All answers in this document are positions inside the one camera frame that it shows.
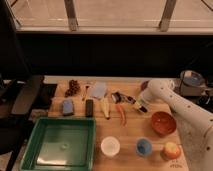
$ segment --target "wooden cutting board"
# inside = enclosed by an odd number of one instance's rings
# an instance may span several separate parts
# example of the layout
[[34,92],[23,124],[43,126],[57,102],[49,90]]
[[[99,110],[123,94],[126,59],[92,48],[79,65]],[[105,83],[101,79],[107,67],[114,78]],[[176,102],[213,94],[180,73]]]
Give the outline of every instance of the wooden cutting board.
[[[81,91],[72,97],[74,111],[77,117],[85,116],[85,101],[82,101],[82,95],[85,86],[89,85],[90,91],[94,82],[79,81]],[[107,95],[110,102],[110,119],[107,120],[101,111],[99,100],[94,100],[94,117],[96,120],[96,148],[94,156],[94,171],[187,171],[188,166],[182,149],[178,131],[166,137],[160,137],[151,128],[150,118],[154,112],[165,111],[171,113],[167,104],[161,100],[156,100],[148,106],[147,113],[141,113],[135,110],[130,104],[122,103],[126,114],[126,125],[121,125],[120,114],[115,109],[111,93],[119,91],[125,95],[137,98],[140,93],[140,83],[125,82],[106,82]],[[68,81],[58,83],[55,97],[52,99],[52,105],[49,109],[49,117],[62,116],[62,101],[65,99],[64,94],[68,89]],[[119,154],[113,158],[106,157],[100,149],[101,141],[107,136],[116,137],[121,149]],[[150,156],[143,158],[136,153],[136,143],[140,138],[146,138],[151,141],[153,152]],[[176,160],[165,161],[162,159],[160,152],[165,142],[173,141],[180,145],[182,155]]]

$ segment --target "brown bowl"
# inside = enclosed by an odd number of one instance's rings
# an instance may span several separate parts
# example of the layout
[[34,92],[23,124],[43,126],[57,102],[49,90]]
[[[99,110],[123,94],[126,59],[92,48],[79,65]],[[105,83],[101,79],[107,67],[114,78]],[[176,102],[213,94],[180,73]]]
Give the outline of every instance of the brown bowl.
[[175,119],[166,112],[156,112],[152,115],[151,125],[160,136],[166,136],[176,130]]

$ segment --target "white bowl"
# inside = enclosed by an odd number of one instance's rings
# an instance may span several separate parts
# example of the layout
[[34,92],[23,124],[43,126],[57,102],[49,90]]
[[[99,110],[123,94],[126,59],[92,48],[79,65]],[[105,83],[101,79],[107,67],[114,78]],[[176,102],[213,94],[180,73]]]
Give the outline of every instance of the white bowl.
[[106,137],[101,142],[101,151],[107,157],[114,157],[120,151],[120,143],[115,137]]

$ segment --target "black chair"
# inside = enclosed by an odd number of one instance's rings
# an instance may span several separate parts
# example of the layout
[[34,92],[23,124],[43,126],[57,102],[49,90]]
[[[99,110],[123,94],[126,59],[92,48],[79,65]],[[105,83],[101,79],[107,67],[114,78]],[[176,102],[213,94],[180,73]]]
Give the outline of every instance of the black chair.
[[29,117],[43,79],[43,76],[31,76],[24,85],[14,83],[1,96],[0,116],[2,113],[4,116],[0,118],[0,154],[12,152],[6,171],[12,170],[25,139],[31,134],[33,122]]

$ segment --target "green tray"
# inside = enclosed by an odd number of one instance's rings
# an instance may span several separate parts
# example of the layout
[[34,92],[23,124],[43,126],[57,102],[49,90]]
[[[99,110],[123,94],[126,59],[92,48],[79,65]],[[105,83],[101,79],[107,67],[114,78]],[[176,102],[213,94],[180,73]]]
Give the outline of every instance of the green tray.
[[20,171],[90,171],[94,146],[94,119],[40,118],[27,144]]

